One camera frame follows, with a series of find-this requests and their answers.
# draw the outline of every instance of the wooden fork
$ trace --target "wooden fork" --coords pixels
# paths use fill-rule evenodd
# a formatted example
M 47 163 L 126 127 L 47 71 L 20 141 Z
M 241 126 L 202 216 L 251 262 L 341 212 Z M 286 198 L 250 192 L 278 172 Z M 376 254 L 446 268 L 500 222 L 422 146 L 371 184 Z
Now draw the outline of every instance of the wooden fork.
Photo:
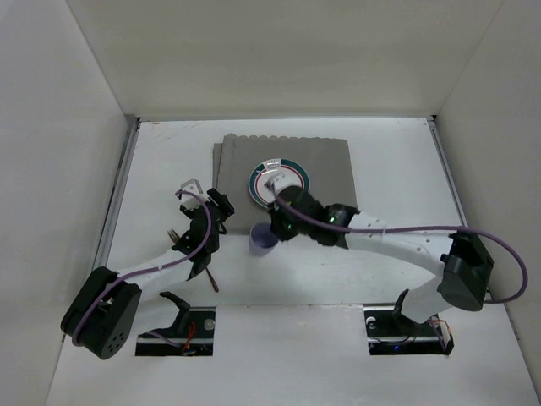
M 176 243 L 178 243 L 178 241 L 180 241 L 180 235 L 178 235 L 177 232 L 175 230 L 173 230 L 173 229 L 167 231 L 167 235 L 169 236 L 169 238 L 171 239 L 171 241 L 174 244 L 176 244 Z M 209 267 L 207 266 L 205 268 L 205 270 L 206 270 L 206 274 L 209 276 L 210 283 L 212 284 L 212 288 L 214 289 L 214 291 L 215 292 L 220 292 L 220 288 L 218 288 L 218 284 L 216 283 L 216 281 L 214 280 L 214 278 L 210 274 Z

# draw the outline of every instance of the white wall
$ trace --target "white wall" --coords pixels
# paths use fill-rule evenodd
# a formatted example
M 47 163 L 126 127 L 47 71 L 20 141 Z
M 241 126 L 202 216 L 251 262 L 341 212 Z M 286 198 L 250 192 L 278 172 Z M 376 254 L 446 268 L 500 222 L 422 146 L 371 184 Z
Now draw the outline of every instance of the white wall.
M 1 403 L 40 405 L 126 123 L 64 0 L 0 3 L 0 18 Z
M 505 0 L 437 124 L 468 221 L 505 237 L 529 265 L 529 289 L 509 310 L 539 392 L 540 0 Z M 492 287 L 498 295 L 513 293 L 520 272 L 501 250 L 493 256 Z
M 502 0 L 68 0 L 125 112 L 436 114 Z

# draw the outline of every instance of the gray cloth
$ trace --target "gray cloth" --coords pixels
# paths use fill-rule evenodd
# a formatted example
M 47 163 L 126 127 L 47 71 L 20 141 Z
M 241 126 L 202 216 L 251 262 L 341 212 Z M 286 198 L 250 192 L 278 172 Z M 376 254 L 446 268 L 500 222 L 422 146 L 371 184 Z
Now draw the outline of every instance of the gray cloth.
M 248 234 L 254 224 L 270 220 L 265 209 L 251 198 L 248 178 L 255 167 L 272 158 L 301 165 L 310 179 L 310 193 L 324 206 L 357 206 L 346 140 L 228 134 L 223 144 L 214 144 L 212 178 L 213 185 L 235 207 L 235 214 L 226 223 L 229 232 Z

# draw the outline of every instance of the plate with green rim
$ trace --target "plate with green rim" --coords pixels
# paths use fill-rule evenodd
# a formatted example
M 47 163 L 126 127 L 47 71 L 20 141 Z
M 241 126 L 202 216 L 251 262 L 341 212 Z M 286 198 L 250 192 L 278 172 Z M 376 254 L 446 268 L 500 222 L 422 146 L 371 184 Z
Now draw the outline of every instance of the plate with green rim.
M 303 167 L 289 159 L 269 159 L 255 167 L 248 178 L 248 192 L 258 205 L 266 208 L 274 201 L 274 195 L 265 187 L 265 182 L 277 173 L 283 173 L 292 184 L 309 191 L 310 179 Z

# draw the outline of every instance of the purple cup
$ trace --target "purple cup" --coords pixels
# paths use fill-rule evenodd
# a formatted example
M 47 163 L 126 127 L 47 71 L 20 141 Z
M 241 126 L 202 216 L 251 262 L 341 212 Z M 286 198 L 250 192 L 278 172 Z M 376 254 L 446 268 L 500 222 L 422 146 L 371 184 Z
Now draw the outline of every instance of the purple cup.
M 264 256 L 270 253 L 278 244 L 278 237 L 271 231 L 271 225 L 266 222 L 256 224 L 250 230 L 248 247 L 255 256 Z

